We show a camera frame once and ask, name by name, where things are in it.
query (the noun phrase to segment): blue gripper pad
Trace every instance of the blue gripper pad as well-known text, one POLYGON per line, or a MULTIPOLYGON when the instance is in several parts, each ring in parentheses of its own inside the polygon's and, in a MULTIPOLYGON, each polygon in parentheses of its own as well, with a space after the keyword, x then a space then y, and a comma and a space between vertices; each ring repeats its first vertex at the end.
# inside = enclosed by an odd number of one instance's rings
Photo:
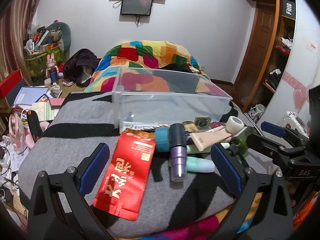
POLYGON ((93 190, 109 158, 109 146, 105 143, 99 143, 94 152, 79 164, 76 183, 78 182, 77 186, 82 197, 93 190))
POLYGON ((283 127, 277 126, 270 122, 264 121, 260 127, 262 131, 273 134, 280 138, 283 138, 287 135, 283 127))
POLYGON ((225 156, 222 150, 218 147, 218 144, 214 144, 211 147, 210 155, 214 165, 217 167, 224 183, 226 184, 228 191, 236 197, 239 197, 242 192, 241 178, 239 173, 228 160, 228 157, 225 156))

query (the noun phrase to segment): green bottle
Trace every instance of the green bottle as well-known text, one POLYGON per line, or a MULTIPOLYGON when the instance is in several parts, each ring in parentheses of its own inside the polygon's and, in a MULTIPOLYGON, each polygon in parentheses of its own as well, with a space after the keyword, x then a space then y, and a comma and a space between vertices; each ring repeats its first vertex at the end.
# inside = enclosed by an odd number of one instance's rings
POLYGON ((245 158, 248 155, 247 150, 249 149, 247 146, 247 137, 250 134, 257 134, 255 128, 251 126, 244 127, 240 132, 235 134, 233 138, 230 140, 230 143, 236 144, 239 147, 240 154, 245 158))

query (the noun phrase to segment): red packet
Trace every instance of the red packet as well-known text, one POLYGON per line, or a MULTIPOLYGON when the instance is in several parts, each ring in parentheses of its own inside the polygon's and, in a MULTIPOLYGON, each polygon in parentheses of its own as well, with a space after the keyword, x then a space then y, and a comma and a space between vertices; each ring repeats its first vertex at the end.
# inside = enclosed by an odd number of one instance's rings
POLYGON ((125 129, 93 206, 121 218, 137 220, 154 150, 153 133, 125 129))

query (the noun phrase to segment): mint green tube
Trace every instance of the mint green tube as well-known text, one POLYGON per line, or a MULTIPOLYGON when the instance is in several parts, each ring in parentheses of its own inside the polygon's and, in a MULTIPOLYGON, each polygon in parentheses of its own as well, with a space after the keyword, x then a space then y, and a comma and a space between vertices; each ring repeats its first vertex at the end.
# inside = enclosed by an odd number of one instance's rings
MULTIPOLYGON (((228 149, 230 147, 230 143, 221 143, 221 145, 225 149, 228 149)), ((200 152, 194 144, 187 145, 187 154, 209 153, 210 151, 211 151, 211 146, 204 149, 202 152, 200 152)))
POLYGON ((187 156, 187 171, 207 173, 214 172, 214 169, 215 165, 212 160, 187 156))

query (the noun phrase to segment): wooden door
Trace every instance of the wooden door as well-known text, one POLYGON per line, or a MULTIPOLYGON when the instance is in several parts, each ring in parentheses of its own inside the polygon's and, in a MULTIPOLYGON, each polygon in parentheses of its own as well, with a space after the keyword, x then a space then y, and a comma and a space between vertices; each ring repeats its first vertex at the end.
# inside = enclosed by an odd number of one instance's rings
POLYGON ((234 86, 240 99, 250 95, 262 69, 271 40, 275 7, 257 3, 255 17, 253 33, 234 86))

